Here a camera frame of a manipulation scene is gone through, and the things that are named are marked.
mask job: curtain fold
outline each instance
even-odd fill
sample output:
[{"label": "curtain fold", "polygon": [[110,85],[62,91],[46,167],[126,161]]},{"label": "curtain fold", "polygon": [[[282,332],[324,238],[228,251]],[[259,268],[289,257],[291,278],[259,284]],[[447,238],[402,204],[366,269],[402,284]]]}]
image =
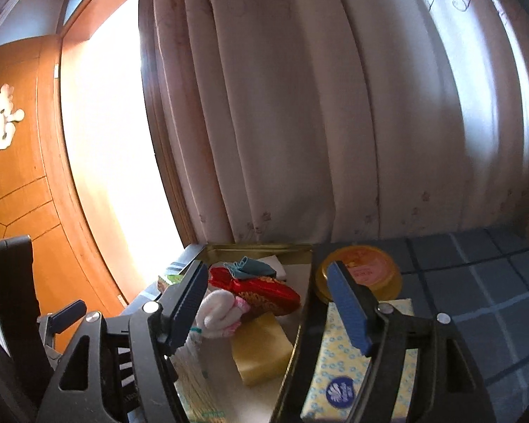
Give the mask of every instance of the curtain fold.
[{"label": "curtain fold", "polygon": [[503,1],[153,0],[198,239],[526,226],[529,21]]}]

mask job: silver screw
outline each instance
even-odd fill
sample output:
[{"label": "silver screw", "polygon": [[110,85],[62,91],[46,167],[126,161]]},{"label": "silver screw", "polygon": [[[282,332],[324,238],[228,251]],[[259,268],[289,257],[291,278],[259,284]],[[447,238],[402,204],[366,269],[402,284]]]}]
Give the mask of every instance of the silver screw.
[{"label": "silver screw", "polygon": [[158,302],[149,301],[143,306],[143,311],[145,313],[155,313],[158,310]]},{"label": "silver screw", "polygon": [[437,321],[441,324],[449,324],[451,322],[451,317],[447,313],[438,313]]},{"label": "silver screw", "polygon": [[94,323],[99,318],[100,312],[92,312],[86,315],[86,321],[88,321],[89,323]]},{"label": "silver screw", "polygon": [[384,315],[390,315],[390,313],[394,311],[394,306],[388,304],[388,302],[382,302],[381,304],[378,304],[378,311],[384,313]]}]

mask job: round container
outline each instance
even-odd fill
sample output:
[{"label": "round container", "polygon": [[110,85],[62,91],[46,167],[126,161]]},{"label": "round container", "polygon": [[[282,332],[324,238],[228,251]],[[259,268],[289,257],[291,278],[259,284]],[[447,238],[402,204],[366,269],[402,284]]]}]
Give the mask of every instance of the round container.
[{"label": "round container", "polygon": [[332,252],[317,269],[316,294],[323,302],[333,300],[327,287],[327,266],[336,260],[342,261],[353,279],[370,288],[379,301],[391,301],[402,290],[399,268],[388,254],[374,246],[347,246]]}]

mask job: red silk bag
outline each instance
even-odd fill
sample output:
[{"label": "red silk bag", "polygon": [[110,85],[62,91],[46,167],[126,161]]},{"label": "red silk bag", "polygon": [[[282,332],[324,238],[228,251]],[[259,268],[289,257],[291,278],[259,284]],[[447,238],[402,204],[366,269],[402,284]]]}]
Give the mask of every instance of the red silk bag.
[{"label": "red silk bag", "polygon": [[225,267],[210,268],[210,285],[238,295],[251,305],[251,318],[272,312],[274,316],[288,315],[300,305],[300,296],[292,288],[271,277],[248,280],[233,278]]}]

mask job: teal cloth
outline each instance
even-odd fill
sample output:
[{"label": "teal cloth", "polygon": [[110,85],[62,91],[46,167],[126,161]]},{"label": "teal cloth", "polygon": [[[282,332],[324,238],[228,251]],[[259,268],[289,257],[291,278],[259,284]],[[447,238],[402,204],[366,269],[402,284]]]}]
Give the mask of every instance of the teal cloth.
[{"label": "teal cloth", "polygon": [[223,267],[230,271],[233,278],[248,280],[257,277],[276,278],[276,271],[270,265],[245,256],[239,262],[224,262]]}]

